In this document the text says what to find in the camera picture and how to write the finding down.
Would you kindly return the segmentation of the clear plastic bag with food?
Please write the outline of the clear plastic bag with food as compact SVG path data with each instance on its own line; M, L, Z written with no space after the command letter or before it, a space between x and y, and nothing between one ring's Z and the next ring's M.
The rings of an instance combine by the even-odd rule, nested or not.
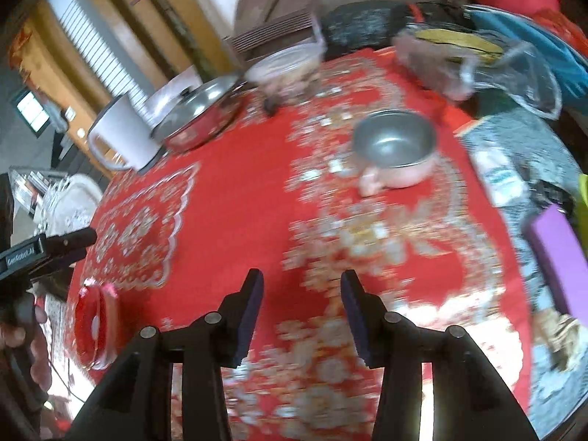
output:
M559 84L530 43L492 31L414 23L399 31L392 45L402 66L451 101L497 90L541 118L559 118Z

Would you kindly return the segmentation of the steel pot with glass lid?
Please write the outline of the steel pot with glass lid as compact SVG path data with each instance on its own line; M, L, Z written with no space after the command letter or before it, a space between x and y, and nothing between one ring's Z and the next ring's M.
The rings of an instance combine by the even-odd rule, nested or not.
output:
M228 74L198 88L185 88L150 132L169 153L203 146L234 120L244 102L246 81Z

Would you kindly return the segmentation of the purple box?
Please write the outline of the purple box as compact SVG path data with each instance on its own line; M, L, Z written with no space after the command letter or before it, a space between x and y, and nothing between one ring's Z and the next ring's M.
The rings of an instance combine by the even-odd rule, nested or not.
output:
M587 323L587 260L571 225L556 204L527 225L532 248L559 313Z

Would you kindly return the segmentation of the clear plastic lidded food bowl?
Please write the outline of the clear plastic lidded food bowl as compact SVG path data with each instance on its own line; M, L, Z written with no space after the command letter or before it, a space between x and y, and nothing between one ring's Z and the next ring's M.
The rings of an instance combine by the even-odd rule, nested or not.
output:
M251 66L245 79L274 104L308 101L318 93L325 52L321 43L301 43L280 50Z

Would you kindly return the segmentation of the small red glass dish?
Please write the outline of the small red glass dish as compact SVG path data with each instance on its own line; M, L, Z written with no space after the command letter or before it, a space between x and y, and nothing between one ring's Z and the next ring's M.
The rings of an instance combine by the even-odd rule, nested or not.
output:
M119 296L115 287L85 279L73 321L73 350L78 362L88 369L108 368L119 350Z

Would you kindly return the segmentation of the wooden chair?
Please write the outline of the wooden chair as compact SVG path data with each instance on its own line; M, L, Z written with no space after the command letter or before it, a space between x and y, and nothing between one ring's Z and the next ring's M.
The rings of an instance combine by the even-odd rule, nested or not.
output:
M324 43L320 22L304 8L223 40L238 67L248 69L263 58L302 43Z

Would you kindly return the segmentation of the black plastic bag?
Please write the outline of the black plastic bag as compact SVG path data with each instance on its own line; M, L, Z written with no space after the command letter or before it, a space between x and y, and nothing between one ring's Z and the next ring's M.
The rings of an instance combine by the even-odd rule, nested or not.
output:
M380 50L413 21L406 3L372 0L341 5L321 17L326 44L325 60L334 60L365 48Z

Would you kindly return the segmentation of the blue cloth bag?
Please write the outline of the blue cloth bag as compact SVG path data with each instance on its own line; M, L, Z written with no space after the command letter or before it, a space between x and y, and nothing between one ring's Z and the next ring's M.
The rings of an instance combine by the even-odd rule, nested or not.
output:
M532 19L485 5L466 5L465 14L479 30L530 43L559 84L565 108L587 115L587 58Z

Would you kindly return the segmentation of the pink upholstered chair back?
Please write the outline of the pink upholstered chair back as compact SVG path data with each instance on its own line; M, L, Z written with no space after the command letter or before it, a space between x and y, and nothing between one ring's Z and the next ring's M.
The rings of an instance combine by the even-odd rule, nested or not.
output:
M201 84L201 78L193 66L167 82L144 102L147 124L151 128L158 125L178 103L179 96L184 90L195 89Z

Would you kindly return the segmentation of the red floral tablecloth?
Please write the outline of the red floral tablecloth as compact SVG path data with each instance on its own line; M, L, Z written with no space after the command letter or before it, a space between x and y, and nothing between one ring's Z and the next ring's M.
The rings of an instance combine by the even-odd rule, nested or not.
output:
M351 135L385 108L431 118L441 157L430 179L364 198ZM189 325L256 268L265 290L251 349L223 373L233 437L366 440L382 375L355 352L340 297L352 269L416 325L463 326L527 406L529 308L503 219L456 136L471 122L371 50L326 63L320 94L276 115L248 94L217 139L105 190L68 297L68 353L100 378L75 328L96 308L79 301L86 282L116 290L125 344L145 326Z

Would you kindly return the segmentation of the white electric kettle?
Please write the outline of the white electric kettle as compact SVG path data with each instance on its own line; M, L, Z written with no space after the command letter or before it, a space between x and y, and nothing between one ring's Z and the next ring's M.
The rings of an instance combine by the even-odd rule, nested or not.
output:
M164 155L164 147L150 136L150 127L137 113L128 94L120 94L103 108L88 131L90 153L111 171L145 172ZM123 163L105 157L98 145L117 153Z

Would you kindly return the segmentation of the white ornate chair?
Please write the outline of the white ornate chair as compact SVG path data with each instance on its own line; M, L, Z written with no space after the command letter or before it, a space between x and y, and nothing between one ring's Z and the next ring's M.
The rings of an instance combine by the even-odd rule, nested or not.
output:
M51 185L35 215L36 234L61 236L91 226L103 190L86 174L68 175Z

